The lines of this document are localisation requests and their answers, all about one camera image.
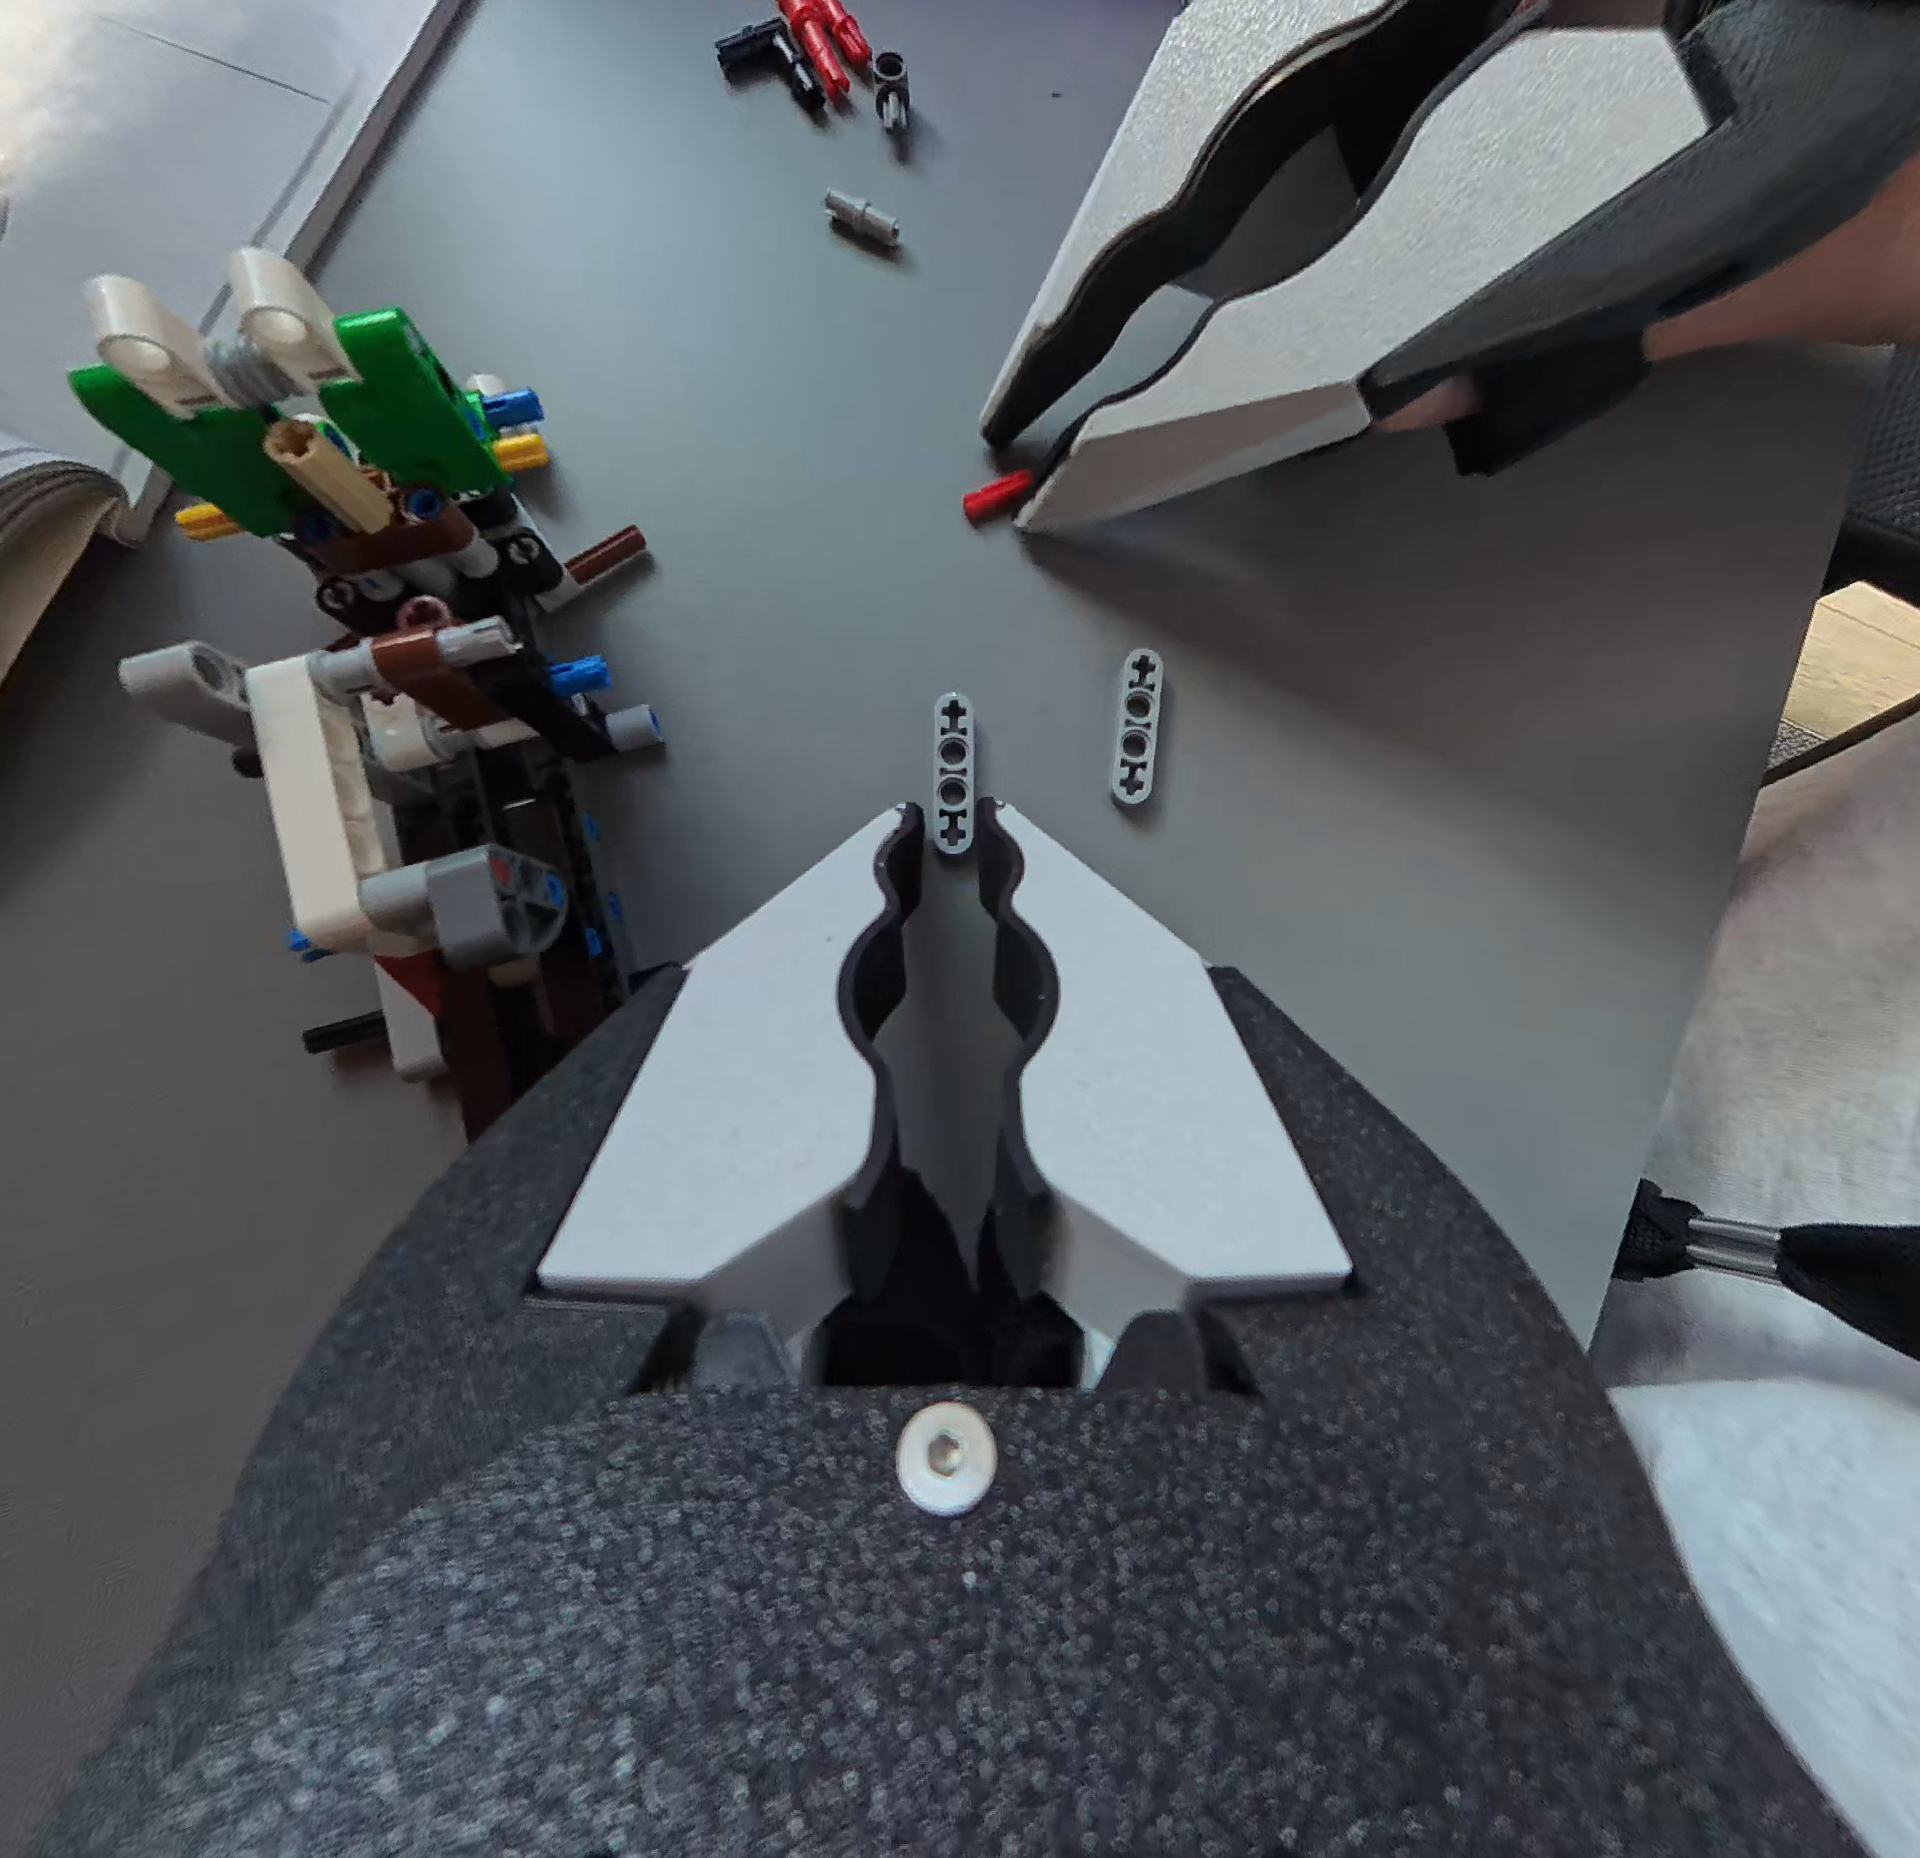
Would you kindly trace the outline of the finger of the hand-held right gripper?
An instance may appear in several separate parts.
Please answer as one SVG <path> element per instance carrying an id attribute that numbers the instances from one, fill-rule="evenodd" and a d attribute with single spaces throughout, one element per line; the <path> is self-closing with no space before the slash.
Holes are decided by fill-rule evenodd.
<path id="1" fill-rule="evenodd" d="M 1664 28 L 1523 32 L 1422 114 L 1330 251 L 1096 405 L 1015 527 L 1093 527 L 1354 438 L 1377 366 L 1705 130 Z"/>
<path id="2" fill-rule="evenodd" d="M 1186 0 L 1109 143 L 980 414 L 1006 446 L 1132 314 L 1212 262 L 1262 190 L 1334 133 L 1354 190 L 1520 0 Z"/>

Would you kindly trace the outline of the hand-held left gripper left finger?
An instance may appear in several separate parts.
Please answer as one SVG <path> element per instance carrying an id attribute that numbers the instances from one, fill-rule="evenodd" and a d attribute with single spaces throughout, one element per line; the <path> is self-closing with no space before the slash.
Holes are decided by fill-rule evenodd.
<path id="1" fill-rule="evenodd" d="M 899 1268 L 921 1182 L 876 1035 L 907 988 L 897 803 L 694 955 L 537 1264 L 552 1301 L 761 1326 L 804 1388 Z"/>

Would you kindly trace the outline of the grey lego liftarm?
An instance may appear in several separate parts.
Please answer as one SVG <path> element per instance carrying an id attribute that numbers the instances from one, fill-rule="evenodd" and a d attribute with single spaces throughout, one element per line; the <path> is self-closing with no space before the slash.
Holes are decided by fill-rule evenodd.
<path id="1" fill-rule="evenodd" d="M 971 697 L 947 690 L 933 714 L 933 817 L 930 836 L 946 858 L 971 852 L 977 831 L 979 735 Z"/>
<path id="2" fill-rule="evenodd" d="M 1137 645 L 1123 663 L 1111 797 L 1123 809 L 1144 805 L 1155 790 L 1165 707 L 1165 659 Z"/>

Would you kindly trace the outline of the partly built lego truck chassis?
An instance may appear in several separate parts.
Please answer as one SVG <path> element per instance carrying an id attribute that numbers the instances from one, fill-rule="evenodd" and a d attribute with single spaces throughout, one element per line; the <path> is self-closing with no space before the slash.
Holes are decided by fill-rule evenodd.
<path id="1" fill-rule="evenodd" d="M 574 769 L 665 733 L 614 707 L 603 658 L 552 658 L 543 624 L 651 549 L 638 527 L 553 549 L 516 487 L 550 464 L 536 390 L 459 380 L 405 310 L 335 314 L 271 251 L 236 251 L 229 285 L 237 328 L 212 339 L 94 276 L 97 363 L 69 383 L 196 499 L 187 538 L 290 553 L 339 638 L 253 666 L 187 641 L 119 680 L 263 785 L 293 951 L 372 965 L 380 1006 L 307 1051 L 380 1035 L 480 1137 L 638 986 Z"/>

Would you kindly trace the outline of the open lego instruction booklet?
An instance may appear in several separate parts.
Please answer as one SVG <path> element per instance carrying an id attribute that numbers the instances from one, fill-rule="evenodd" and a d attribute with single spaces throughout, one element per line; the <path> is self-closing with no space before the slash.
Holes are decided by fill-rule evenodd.
<path id="1" fill-rule="evenodd" d="M 5 654 L 91 538 L 137 545 L 167 480 L 97 425 L 85 282 L 198 335 L 229 253 L 310 263 L 467 0 L 3 0 Z"/>

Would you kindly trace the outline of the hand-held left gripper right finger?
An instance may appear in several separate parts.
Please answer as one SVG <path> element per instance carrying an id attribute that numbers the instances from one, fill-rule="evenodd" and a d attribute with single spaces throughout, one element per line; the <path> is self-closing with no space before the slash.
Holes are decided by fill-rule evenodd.
<path id="1" fill-rule="evenodd" d="M 1339 1291 L 1354 1273 L 1212 967 L 1012 803 L 979 805 L 1000 1088 L 999 1264 L 1083 1334 Z"/>

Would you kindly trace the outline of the black mesh office chair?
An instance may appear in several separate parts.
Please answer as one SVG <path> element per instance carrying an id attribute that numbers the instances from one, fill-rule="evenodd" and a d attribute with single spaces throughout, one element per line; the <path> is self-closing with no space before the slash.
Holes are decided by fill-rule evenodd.
<path id="1" fill-rule="evenodd" d="M 1919 345 L 1890 361 L 1847 490 L 1824 592 L 1847 585 L 1919 607 Z"/>

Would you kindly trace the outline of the person's right hand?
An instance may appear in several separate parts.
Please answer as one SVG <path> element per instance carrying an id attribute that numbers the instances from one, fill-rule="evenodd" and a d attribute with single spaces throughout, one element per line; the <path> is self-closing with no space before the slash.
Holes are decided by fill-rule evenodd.
<path id="1" fill-rule="evenodd" d="M 1674 156 L 1461 306 L 1363 366 L 1368 432 L 1466 422 L 1472 473 L 1587 425 L 1683 354 L 1751 340 L 1917 340 L 1911 152 L 1845 219 L 1873 160 Z"/>

